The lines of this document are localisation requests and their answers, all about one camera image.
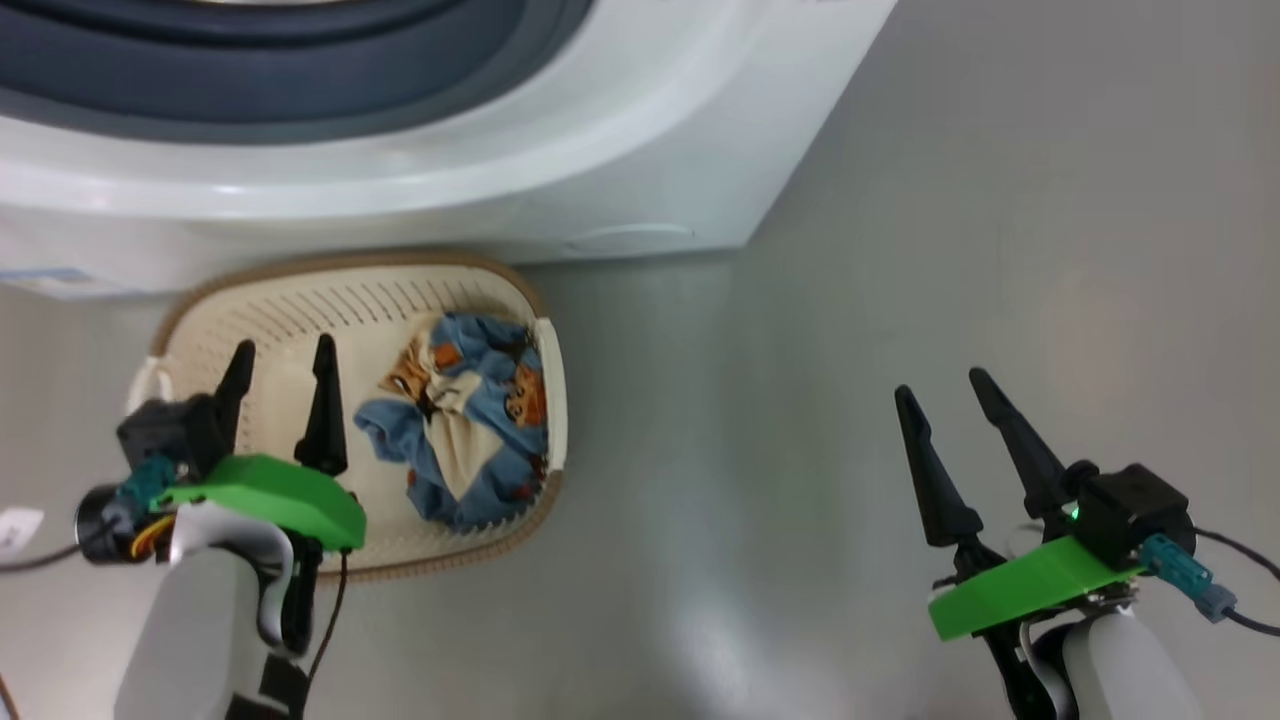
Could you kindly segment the blue white energy label sticker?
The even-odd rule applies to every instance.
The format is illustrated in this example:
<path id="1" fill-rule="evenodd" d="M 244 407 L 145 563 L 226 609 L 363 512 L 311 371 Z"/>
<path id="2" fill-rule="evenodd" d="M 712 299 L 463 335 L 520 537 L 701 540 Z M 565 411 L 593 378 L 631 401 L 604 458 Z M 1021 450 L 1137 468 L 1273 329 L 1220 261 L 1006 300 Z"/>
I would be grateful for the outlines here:
<path id="1" fill-rule="evenodd" d="M 122 299 L 148 293 L 146 290 L 105 279 L 74 266 L 0 269 L 0 284 L 60 301 Z"/>

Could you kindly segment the blue cream cartoon print garment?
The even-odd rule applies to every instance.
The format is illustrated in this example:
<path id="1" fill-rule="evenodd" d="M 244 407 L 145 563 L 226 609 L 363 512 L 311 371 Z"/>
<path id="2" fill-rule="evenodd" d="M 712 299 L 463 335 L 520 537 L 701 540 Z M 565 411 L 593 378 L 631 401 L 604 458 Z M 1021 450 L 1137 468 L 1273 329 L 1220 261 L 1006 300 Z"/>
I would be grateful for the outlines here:
<path id="1" fill-rule="evenodd" d="M 433 313 L 355 411 L 374 455 L 403 466 L 419 516 L 454 533 L 497 527 L 536 498 L 549 429 L 541 356 L 522 324 Z"/>

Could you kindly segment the grey rubber door gasket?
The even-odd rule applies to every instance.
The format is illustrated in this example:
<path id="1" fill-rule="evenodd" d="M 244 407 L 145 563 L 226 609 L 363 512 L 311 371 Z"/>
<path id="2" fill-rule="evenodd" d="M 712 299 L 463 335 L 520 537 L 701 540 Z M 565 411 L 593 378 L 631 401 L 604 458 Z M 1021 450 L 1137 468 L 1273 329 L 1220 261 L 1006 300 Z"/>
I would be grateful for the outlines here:
<path id="1" fill-rule="evenodd" d="M 594 0 L 0 0 L 0 117 L 262 146 L 429 126 L 517 90 Z"/>

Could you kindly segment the white front-load washing machine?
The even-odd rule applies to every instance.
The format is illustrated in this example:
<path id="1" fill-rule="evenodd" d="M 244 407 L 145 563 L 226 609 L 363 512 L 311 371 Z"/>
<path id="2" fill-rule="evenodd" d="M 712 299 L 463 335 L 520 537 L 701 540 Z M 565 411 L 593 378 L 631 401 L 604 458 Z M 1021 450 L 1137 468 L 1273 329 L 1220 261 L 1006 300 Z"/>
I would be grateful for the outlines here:
<path id="1" fill-rule="evenodd" d="M 745 245 L 897 0 L 594 0 L 517 90 L 320 143 L 160 143 L 0 117 L 0 269 L 164 293 L 282 258 L 475 249 L 508 263 L 632 223 Z"/>

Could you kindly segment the round white filter cover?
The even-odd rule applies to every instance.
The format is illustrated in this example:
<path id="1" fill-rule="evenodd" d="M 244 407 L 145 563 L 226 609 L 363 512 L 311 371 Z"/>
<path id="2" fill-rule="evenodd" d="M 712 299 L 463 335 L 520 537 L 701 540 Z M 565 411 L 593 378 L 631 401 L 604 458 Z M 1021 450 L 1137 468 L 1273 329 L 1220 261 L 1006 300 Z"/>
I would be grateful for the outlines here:
<path id="1" fill-rule="evenodd" d="M 646 258 L 682 252 L 696 241 L 696 233 L 685 225 L 632 223 L 577 234 L 562 243 L 562 254 L 566 258 Z"/>

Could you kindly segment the cream perforated laundry basket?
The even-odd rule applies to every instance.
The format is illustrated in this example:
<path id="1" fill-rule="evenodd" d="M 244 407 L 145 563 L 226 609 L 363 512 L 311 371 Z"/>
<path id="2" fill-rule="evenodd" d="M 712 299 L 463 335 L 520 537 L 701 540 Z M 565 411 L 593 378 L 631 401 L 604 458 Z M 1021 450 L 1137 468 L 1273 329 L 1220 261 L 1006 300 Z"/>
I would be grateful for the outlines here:
<path id="1" fill-rule="evenodd" d="M 346 415 L 374 392 L 431 313 L 481 313 L 529 329 L 544 366 L 550 451 L 529 509 L 486 529 L 452 532 L 424 521 L 407 498 L 406 473 L 379 461 L 346 424 L 349 465 L 339 483 L 367 515 L 366 541 L 349 559 L 353 582 L 428 574 L 484 562 L 527 541 L 562 487 L 570 404 L 561 343 L 544 304 L 513 269 L 460 252 L 375 252 L 311 258 L 209 281 L 177 302 L 134 374 L 125 409 L 215 389 L 236 346 L 256 346 L 253 382 L 241 405 L 236 448 L 292 462 L 314 396 L 317 338 L 335 341 Z"/>

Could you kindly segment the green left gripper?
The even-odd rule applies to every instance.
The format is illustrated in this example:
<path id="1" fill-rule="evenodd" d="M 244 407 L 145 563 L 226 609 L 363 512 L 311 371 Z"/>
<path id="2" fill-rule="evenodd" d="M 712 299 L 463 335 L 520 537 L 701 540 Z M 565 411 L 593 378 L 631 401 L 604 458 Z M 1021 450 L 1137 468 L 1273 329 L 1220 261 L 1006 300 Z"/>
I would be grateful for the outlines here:
<path id="1" fill-rule="evenodd" d="M 236 346 L 212 393 L 212 447 L 220 460 L 236 450 L 241 404 L 253 378 L 256 345 Z M 319 544 L 324 552 L 361 550 L 369 520 L 357 498 L 333 477 L 348 469 L 346 418 L 337 343 L 321 334 L 314 356 L 315 379 L 307 425 L 294 460 L 232 455 L 200 484 L 175 482 L 161 459 L 145 464 L 119 484 L 99 486 L 76 511 L 76 548 L 95 565 L 134 565 L 180 555 L 180 530 L 215 511 L 232 520 L 262 521 Z"/>

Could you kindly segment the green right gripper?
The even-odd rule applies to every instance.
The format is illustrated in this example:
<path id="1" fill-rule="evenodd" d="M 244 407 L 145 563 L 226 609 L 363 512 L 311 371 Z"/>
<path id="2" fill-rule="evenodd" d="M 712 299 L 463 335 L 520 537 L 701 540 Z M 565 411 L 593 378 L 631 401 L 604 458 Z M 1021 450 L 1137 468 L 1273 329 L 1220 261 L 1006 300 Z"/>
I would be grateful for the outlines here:
<path id="1" fill-rule="evenodd" d="M 1028 516 L 1044 521 L 1057 516 L 1068 503 L 1061 487 L 1065 466 L 986 369 L 974 366 L 968 378 L 986 420 L 998 430 L 1012 460 Z M 946 548 L 975 541 L 984 525 L 942 464 L 916 396 L 910 387 L 899 386 L 893 400 L 925 542 Z M 955 641 L 1126 583 L 1140 571 L 1135 564 L 1112 569 L 1076 538 L 1065 537 L 937 594 L 928 614 L 938 638 Z"/>

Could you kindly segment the small white paper tag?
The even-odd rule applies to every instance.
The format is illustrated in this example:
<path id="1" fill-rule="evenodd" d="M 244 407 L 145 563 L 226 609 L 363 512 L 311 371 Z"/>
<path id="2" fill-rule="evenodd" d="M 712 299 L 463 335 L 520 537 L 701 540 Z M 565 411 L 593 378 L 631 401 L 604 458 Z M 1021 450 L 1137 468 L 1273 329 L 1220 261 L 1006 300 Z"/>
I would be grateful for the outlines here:
<path id="1" fill-rule="evenodd" d="M 40 509 L 6 507 L 0 510 L 0 561 L 17 559 L 44 523 Z"/>

